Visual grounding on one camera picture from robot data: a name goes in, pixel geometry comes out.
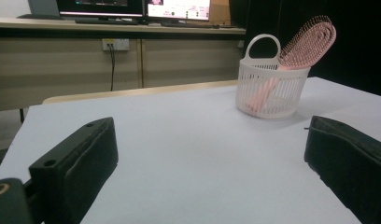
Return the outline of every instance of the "white plastic basket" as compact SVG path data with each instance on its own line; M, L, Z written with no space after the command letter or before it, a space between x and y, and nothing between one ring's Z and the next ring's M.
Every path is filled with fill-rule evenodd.
M277 54L271 59L252 59L249 50L265 37L277 44ZM280 119L296 111L303 85L310 67L280 71L277 56L280 43L272 35L257 35L247 47L244 59L240 60L236 105L243 112L263 119Z

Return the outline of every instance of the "power outlet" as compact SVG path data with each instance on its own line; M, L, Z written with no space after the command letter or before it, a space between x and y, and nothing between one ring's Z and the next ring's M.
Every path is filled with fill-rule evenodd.
M109 45L114 50L129 50L129 39L103 39L103 50L110 50Z

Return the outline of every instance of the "basket handle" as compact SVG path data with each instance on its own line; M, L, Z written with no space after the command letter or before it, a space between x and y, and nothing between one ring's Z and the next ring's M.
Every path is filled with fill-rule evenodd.
M247 51L246 51L246 55L244 57L247 59L251 59L251 57L249 57L249 50L251 49L252 45L254 45L254 43L257 42L258 40L260 40L262 38L266 38L266 37L269 37L275 41L275 44L277 45L277 54L275 55L275 58L277 58L281 52L281 45L280 45L280 42L278 41L278 39L275 38L275 36L273 36L273 35L257 35L257 36L255 36L251 40L251 42L249 42L248 47L247 47Z

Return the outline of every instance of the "floor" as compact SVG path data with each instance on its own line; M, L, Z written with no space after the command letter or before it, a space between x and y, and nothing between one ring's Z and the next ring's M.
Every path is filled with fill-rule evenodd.
M28 108L24 109L26 117ZM21 127L20 110L0 111L0 150L8 149Z

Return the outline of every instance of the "white tabletop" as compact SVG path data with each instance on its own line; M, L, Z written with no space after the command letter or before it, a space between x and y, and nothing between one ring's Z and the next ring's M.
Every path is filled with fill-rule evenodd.
M235 86L32 106L0 168L28 167L113 117L119 164L82 223L360 223L303 160L313 115L381 141L381 97L308 78L294 116L255 119Z

